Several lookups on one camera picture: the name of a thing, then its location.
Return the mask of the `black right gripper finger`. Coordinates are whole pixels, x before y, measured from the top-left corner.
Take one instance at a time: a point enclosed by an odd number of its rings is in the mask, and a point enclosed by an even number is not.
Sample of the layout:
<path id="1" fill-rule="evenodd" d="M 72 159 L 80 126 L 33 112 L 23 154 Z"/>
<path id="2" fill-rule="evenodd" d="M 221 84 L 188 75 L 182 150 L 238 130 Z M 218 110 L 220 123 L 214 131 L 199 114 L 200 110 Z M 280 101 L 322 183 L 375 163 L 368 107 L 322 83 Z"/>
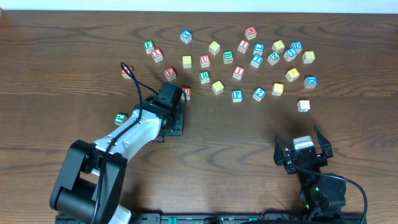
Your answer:
<path id="1" fill-rule="evenodd" d="M 318 142 L 320 144 L 322 154 L 328 159 L 333 157 L 333 150 L 329 140 L 314 126 L 315 133 L 317 135 Z"/>
<path id="2" fill-rule="evenodd" d="M 277 166 L 282 166 L 284 164 L 285 159 L 278 138 L 275 138 L 275 149 L 273 158 Z"/>

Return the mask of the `red E wooden block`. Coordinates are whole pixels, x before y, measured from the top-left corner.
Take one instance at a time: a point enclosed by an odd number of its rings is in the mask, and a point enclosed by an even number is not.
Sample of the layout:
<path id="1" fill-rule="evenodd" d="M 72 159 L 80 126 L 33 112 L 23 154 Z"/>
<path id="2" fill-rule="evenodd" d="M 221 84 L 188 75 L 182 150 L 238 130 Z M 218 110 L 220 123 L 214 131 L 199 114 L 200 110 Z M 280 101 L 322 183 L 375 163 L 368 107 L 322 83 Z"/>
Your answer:
<path id="1" fill-rule="evenodd" d="M 177 77 L 177 73 L 173 67 L 169 67 L 166 70 L 164 70 L 164 75 L 169 82 L 176 79 Z"/>

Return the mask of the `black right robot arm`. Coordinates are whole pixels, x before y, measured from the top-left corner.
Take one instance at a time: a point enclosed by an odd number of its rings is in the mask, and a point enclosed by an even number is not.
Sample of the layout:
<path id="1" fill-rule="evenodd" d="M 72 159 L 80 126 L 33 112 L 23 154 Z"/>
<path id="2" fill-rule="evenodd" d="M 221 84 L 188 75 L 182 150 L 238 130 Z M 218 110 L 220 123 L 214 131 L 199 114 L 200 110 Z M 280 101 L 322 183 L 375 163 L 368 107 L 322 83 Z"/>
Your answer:
<path id="1" fill-rule="evenodd" d="M 275 141 L 274 162 L 285 168 L 288 174 L 297 174 L 300 182 L 300 199 L 306 209 L 303 219 L 321 220 L 340 214 L 346 205 L 346 183 L 335 174 L 323 174 L 320 168 L 328 165 L 333 157 L 331 143 L 314 128 L 320 144 L 321 153 L 317 153 L 310 136 L 294 139 L 293 148 L 282 149 Z"/>

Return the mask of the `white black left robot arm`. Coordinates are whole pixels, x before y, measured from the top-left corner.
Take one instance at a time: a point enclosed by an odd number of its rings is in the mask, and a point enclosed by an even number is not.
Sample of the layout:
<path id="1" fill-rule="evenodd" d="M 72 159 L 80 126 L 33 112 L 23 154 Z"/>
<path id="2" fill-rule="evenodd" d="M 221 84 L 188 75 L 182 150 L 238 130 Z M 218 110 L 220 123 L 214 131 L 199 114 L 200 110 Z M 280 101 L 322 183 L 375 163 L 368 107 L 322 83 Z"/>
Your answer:
<path id="1" fill-rule="evenodd" d="M 132 115 L 107 136 L 69 148 L 50 196 L 50 208 L 82 223 L 129 223 L 120 205 L 127 163 L 157 137 L 183 133 L 184 91 L 165 82 L 156 96 L 141 101 Z"/>

